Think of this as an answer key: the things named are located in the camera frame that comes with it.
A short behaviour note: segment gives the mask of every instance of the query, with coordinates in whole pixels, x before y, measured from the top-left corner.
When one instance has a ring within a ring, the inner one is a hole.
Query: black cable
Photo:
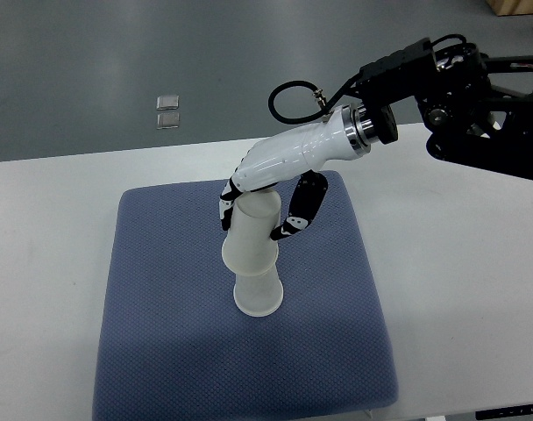
[[[340,98],[349,94],[350,88],[352,87],[352,85],[354,85],[354,83],[358,81],[358,79],[360,79],[361,76],[362,76],[361,73],[357,73],[356,75],[351,77],[348,81],[346,81],[346,83],[340,87],[340,89],[335,93],[335,95],[332,96],[332,98],[327,102],[327,104],[320,111],[314,114],[311,114],[309,116],[299,117],[299,118],[287,118],[287,117],[282,116],[276,110],[276,107],[274,106],[274,99],[283,90],[286,90],[286,89],[295,88],[295,87],[303,87],[303,88],[311,89],[312,92],[315,92],[316,90],[318,90],[318,87],[314,85],[313,83],[307,82],[307,81],[291,81],[291,82],[283,83],[278,88],[273,90],[270,96],[268,97],[268,110],[270,111],[270,113],[273,115],[274,118],[276,118],[278,121],[286,125],[303,125],[305,123],[310,123],[324,116],[325,114],[328,114]]]
[[[450,35],[445,35],[442,38],[438,38],[436,41],[430,43],[432,47],[440,44],[441,42],[444,42],[448,39],[459,39],[462,44],[467,44],[467,38],[463,35],[460,35],[459,33],[451,33]]]

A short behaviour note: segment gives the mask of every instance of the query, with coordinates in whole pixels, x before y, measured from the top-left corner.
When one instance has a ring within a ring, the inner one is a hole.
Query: robot finger
[[[274,241],[285,239],[311,225],[327,192],[329,183],[314,171],[302,174],[290,200],[288,217],[270,234]]]

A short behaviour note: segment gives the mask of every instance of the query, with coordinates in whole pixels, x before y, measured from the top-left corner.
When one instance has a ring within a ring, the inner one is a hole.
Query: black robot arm
[[[447,39],[454,45],[435,51]],[[489,75],[533,73],[533,56],[489,58],[462,35],[434,42],[425,38],[369,63],[343,85],[322,109],[306,118],[283,118],[274,98],[292,86],[288,82],[269,97],[273,115],[284,123],[306,123],[330,113],[340,97],[360,99],[366,119],[382,143],[397,140],[389,107],[413,96],[425,126],[432,132],[427,150],[434,158],[533,180],[533,90],[528,93],[494,86]]]

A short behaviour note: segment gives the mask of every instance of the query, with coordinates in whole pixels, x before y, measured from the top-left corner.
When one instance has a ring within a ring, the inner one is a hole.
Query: white robotic hand
[[[313,221],[328,187],[325,177],[317,171],[328,160],[350,161],[369,153],[377,140],[366,109],[346,105],[335,108],[326,123],[303,125],[257,142],[220,196],[222,228],[230,228],[233,204],[243,193],[302,175],[290,201],[288,217],[272,231],[271,239],[283,239],[303,230]]]

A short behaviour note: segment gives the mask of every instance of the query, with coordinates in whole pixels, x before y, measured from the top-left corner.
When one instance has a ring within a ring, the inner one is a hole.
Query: wooden box
[[[533,14],[533,0],[487,0],[497,16]]]

